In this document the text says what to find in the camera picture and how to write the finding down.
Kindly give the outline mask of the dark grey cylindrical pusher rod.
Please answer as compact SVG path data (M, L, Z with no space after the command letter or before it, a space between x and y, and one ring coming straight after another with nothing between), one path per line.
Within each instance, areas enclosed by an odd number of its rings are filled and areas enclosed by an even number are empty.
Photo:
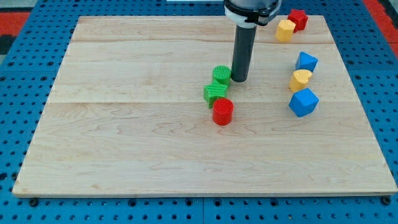
M243 28L236 26L231 65L231 79L234 82L245 82L248 78L255 36L256 27Z

